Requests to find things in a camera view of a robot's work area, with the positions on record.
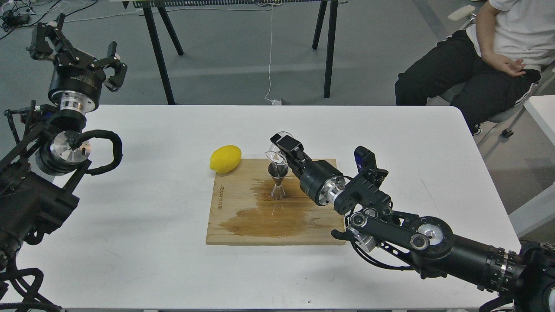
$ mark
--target lemon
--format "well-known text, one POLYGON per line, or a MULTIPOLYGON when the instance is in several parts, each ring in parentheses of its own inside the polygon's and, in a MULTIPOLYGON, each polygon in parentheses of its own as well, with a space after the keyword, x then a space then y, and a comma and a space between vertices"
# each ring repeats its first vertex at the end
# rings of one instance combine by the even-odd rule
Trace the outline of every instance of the lemon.
POLYGON ((215 150, 210 156, 210 169, 217 173, 226 173, 235 169, 241 161, 241 149, 235 145, 226 145, 215 150))

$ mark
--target robotic arm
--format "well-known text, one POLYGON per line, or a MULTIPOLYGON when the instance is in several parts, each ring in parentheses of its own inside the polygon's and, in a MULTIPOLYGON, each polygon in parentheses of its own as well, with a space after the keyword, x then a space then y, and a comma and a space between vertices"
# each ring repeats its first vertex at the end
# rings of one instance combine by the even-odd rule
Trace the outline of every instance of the robotic arm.
POLYGON ((33 59, 51 61, 54 73, 48 91, 53 105, 7 110, 4 115, 14 135, 16 146, 0 160, 0 299, 8 290, 9 280, 23 296, 23 302, 0 304, 0 309, 42 309, 59 311, 38 294, 43 274, 38 269, 19 270, 16 253, 23 242, 40 243, 65 222, 77 207, 79 198, 73 195, 85 174, 103 174, 115 169, 122 160, 122 141, 117 134, 106 130, 83 132, 85 114, 98 108, 102 84, 115 92, 123 84, 127 66, 115 53, 116 43, 108 47, 104 59, 96 59, 75 49, 62 34, 64 14, 54 22, 38 23, 28 48, 33 59), (114 75, 106 78, 104 70, 111 68, 114 75), (13 115, 19 114, 25 123, 20 140, 13 115), (88 159, 92 138, 109 139, 114 160, 107 165, 89 169, 88 159), (74 172, 64 187, 57 187, 32 172, 29 157, 36 156, 40 170, 48 175, 74 172), (34 276, 29 285, 24 276, 34 276))
POLYGON ((439 218, 394 211, 389 195, 379 190, 388 172, 377 168, 374 153, 362 146, 355 149, 359 173, 345 183, 347 177, 325 160, 312 161, 291 136, 276 134, 270 140, 299 178, 302 191, 317 205, 332 204, 345 215, 346 231, 333 230, 333 237, 350 241, 369 263, 415 270, 423 279, 453 275, 479 290, 498 292, 499 297, 485 303, 480 312, 511 302, 517 311, 555 311, 555 246, 528 243, 516 254, 455 235, 439 218), (355 212, 358 205, 362 208, 355 212), (375 260, 368 255, 374 247, 408 266, 375 260))

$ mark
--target white t-shirt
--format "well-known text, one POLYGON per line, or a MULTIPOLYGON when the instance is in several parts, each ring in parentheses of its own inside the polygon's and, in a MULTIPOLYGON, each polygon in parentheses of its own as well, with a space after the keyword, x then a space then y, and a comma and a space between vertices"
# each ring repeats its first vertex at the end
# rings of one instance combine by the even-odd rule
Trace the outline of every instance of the white t-shirt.
MULTIPOLYGON (((522 58, 525 69, 539 70, 555 59, 555 0, 490 0, 497 26, 493 51, 510 57, 522 58)), ((466 29, 481 57, 476 25, 466 29)))

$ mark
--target white table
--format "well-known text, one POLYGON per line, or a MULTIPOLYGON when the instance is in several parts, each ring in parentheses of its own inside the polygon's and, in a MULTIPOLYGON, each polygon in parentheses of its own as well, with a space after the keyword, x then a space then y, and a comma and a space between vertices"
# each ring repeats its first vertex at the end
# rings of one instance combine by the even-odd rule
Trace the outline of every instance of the white table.
MULTIPOLYGON (((555 95, 530 97, 524 104, 541 130, 555 144, 555 95)), ((555 218, 555 184, 513 211, 509 218, 522 237, 555 218)))
MULTIPOLYGON (((336 158, 350 176, 354 149, 371 149, 390 171, 381 189, 395 210, 433 215, 458 235, 519 250, 456 108, 104 105, 87 117, 86 130, 121 136, 123 162, 84 177, 70 218, 18 257, 20 268, 44 271, 41 293, 64 308, 439 309, 495 298, 451 276, 421 280, 373 267, 349 245, 207 246, 211 153, 235 144, 243 158, 263 158, 281 130, 309 156, 336 158)), ((109 144, 99 142, 92 141, 93 167, 111 161, 109 144)), ((400 264, 383 250, 372 255, 400 264)), ((16 300, 11 290, 5 302, 16 300)))

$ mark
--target metal jigger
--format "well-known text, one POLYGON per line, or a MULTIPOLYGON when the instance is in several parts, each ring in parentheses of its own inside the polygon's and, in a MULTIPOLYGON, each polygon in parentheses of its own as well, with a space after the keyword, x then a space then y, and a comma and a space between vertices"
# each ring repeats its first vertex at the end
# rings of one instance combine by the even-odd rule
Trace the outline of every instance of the metal jigger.
POLYGON ((273 199, 279 200, 285 198, 285 191, 283 190, 281 182, 285 179, 288 171, 289 166, 287 166, 287 164, 270 163, 270 165, 268 165, 268 173, 275 183, 272 193, 270 194, 273 199))

